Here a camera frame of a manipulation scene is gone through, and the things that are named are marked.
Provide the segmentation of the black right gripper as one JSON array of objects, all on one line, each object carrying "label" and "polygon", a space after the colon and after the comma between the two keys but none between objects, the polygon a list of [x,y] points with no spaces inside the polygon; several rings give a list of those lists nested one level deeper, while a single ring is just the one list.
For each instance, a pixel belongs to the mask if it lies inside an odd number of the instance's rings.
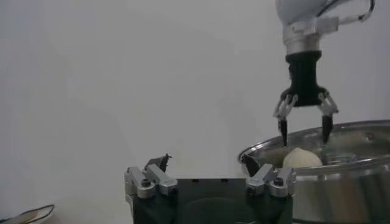
[{"label": "black right gripper", "polygon": [[288,66],[290,87],[281,93],[273,116],[278,120],[278,130],[283,146],[288,144],[287,117],[293,107],[317,106],[322,113],[322,143],[327,144],[333,130],[333,115],[339,113],[338,106],[322,86],[317,84],[316,67],[321,51],[306,51],[288,54],[285,60]]}]

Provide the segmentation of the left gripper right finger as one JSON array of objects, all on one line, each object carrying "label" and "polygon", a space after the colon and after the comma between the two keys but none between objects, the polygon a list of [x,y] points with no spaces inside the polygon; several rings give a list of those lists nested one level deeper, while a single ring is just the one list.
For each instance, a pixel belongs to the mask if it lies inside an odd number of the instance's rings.
[{"label": "left gripper right finger", "polygon": [[296,172],[292,167],[277,169],[272,164],[260,163],[249,155],[242,155],[241,162],[249,175],[246,178],[246,187],[254,195],[268,192],[276,198],[294,196],[294,186],[297,179]]}]

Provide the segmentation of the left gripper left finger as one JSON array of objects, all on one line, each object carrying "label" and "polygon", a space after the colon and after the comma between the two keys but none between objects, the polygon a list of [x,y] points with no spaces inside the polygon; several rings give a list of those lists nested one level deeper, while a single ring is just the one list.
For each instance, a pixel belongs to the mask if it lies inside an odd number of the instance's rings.
[{"label": "left gripper left finger", "polygon": [[140,199],[150,199],[157,194],[174,197],[178,193],[178,180],[166,174],[168,161],[172,158],[165,154],[150,159],[140,169],[130,166],[124,173],[125,196],[137,196]]}]

